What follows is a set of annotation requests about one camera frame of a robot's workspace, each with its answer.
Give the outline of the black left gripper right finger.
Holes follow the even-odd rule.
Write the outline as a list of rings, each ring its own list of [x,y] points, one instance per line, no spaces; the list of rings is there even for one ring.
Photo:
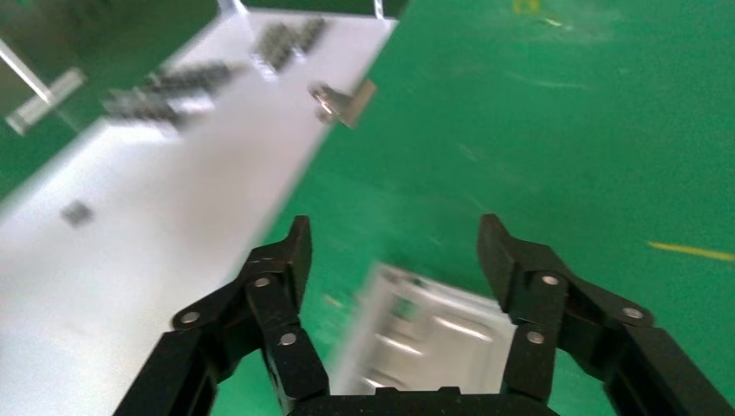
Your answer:
[[[479,222],[478,260],[517,330],[501,390],[547,406],[556,352],[599,380],[619,415],[731,415],[732,405],[640,304],[577,276],[547,245]]]

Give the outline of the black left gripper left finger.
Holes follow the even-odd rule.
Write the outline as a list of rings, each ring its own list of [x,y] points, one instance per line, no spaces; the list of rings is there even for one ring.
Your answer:
[[[285,415],[328,396],[328,375],[299,319],[312,261],[309,219],[253,249],[236,278],[180,310],[115,410],[117,415],[208,415],[218,384],[260,353]]]

